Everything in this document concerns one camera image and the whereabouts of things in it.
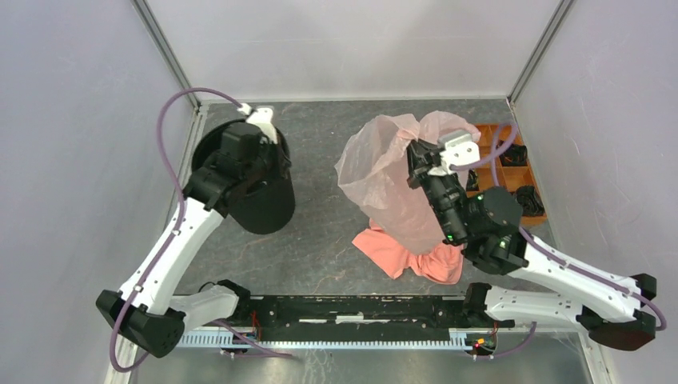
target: pink plastic bag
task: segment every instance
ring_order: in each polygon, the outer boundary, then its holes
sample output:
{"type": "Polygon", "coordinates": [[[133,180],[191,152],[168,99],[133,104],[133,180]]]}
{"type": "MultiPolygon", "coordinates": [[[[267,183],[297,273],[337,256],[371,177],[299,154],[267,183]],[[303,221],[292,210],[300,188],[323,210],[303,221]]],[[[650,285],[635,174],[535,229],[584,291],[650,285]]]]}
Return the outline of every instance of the pink plastic bag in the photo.
{"type": "MultiPolygon", "coordinates": [[[[443,233],[421,188],[407,185],[405,152],[420,138],[436,143],[455,130],[466,130],[477,142],[481,132],[449,112],[431,112],[418,122],[413,115],[377,116],[351,136],[334,166],[346,196],[387,234],[413,254],[425,254],[443,239],[443,233]]],[[[459,174],[461,185],[468,173],[459,174]]]]}

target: gray floor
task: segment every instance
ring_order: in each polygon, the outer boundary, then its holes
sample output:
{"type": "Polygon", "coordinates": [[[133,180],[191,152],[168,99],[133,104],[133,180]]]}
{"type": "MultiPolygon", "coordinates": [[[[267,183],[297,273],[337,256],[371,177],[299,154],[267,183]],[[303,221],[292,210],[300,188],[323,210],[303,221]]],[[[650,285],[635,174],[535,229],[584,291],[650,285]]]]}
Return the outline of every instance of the gray floor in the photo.
{"type": "MultiPolygon", "coordinates": [[[[499,348],[515,346],[522,334],[500,334],[499,348]]],[[[587,384],[576,334],[537,334],[518,354],[473,362],[463,352],[435,350],[294,350],[295,360],[231,360],[216,350],[176,349],[148,358],[134,373],[139,384],[363,384],[497,383],[587,384]]]]}
{"type": "MultiPolygon", "coordinates": [[[[337,187],[333,168],[349,137],[379,114],[414,114],[444,110],[471,123],[508,122],[504,100],[428,100],[375,102],[274,103],[275,123],[292,150],[297,210],[276,234],[246,233],[232,218],[208,238],[177,292],[190,294],[208,281],[231,279],[254,294],[458,294],[470,282],[504,288],[538,287],[508,277],[490,276],[464,265],[455,286],[443,286],[406,271],[392,280],[356,249],[351,241],[368,219],[337,187]]],[[[209,108],[205,132],[233,118],[231,105],[209,108]]],[[[547,226],[532,230],[552,242],[547,226]]]]}

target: white wall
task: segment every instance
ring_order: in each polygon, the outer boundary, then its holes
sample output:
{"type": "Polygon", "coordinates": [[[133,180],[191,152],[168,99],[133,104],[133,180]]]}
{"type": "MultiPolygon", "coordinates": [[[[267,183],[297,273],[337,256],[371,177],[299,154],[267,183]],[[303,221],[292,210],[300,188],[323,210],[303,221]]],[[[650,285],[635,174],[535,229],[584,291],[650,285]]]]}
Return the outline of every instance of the white wall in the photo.
{"type": "MultiPolygon", "coordinates": [[[[0,52],[0,382],[102,382],[94,301],[166,219],[154,123],[178,86],[127,1],[0,2],[0,52]]],[[[191,113],[169,114],[175,164],[191,113]]]]}
{"type": "Polygon", "coordinates": [[[674,382],[678,2],[575,2],[517,103],[564,251],[659,279],[669,330],[616,352],[621,382],[674,382]]]}
{"type": "Polygon", "coordinates": [[[149,3],[192,84],[289,100],[505,96],[558,0],[149,3]]]}

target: wooden organizer tray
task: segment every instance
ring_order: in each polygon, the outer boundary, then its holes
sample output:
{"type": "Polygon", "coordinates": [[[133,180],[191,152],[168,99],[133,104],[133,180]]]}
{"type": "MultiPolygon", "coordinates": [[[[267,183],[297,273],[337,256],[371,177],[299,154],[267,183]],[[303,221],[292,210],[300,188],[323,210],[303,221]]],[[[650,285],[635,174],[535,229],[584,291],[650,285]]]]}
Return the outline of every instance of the wooden organizer tray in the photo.
{"type": "MultiPolygon", "coordinates": [[[[492,136],[494,135],[494,132],[497,131],[499,126],[488,125],[476,127],[478,128],[478,130],[480,130],[482,134],[481,140],[478,142],[478,146],[480,147],[481,150],[481,158],[484,158],[492,150],[492,136]]],[[[511,132],[510,128],[504,128],[501,131],[499,139],[506,140],[510,132],[511,132]]],[[[516,140],[513,143],[521,146],[524,145],[523,139],[520,137],[520,134],[516,136],[516,140]]],[[[532,167],[530,166],[529,158],[527,166],[502,166],[501,160],[499,158],[496,159],[495,162],[497,164],[497,178],[499,179],[499,183],[503,187],[505,187],[509,192],[515,192],[521,186],[534,186],[536,188],[537,193],[539,193],[541,196],[539,188],[537,188],[536,183],[534,181],[535,180],[534,173],[532,172],[532,167]]],[[[478,187],[480,190],[467,191],[466,194],[469,197],[475,196],[476,194],[479,194],[481,191],[487,190],[488,188],[494,186],[492,181],[492,171],[490,170],[489,163],[485,164],[484,166],[481,166],[480,168],[476,168],[475,171],[478,174],[478,187]]],[[[545,220],[546,213],[544,213],[543,216],[537,217],[523,216],[520,222],[523,226],[537,226],[544,222],[545,220]]]]}

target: pink cloth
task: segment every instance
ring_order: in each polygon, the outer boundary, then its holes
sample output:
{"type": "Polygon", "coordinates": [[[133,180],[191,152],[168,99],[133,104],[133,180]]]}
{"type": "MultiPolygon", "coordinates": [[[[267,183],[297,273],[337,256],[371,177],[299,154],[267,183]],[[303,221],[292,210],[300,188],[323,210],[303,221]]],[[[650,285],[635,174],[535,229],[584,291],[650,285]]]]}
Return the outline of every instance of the pink cloth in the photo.
{"type": "Polygon", "coordinates": [[[461,248],[442,242],[430,253],[413,254],[398,244],[372,219],[369,229],[358,234],[353,244],[391,278],[398,278],[405,268],[440,284],[456,284],[461,276],[461,248]]]}

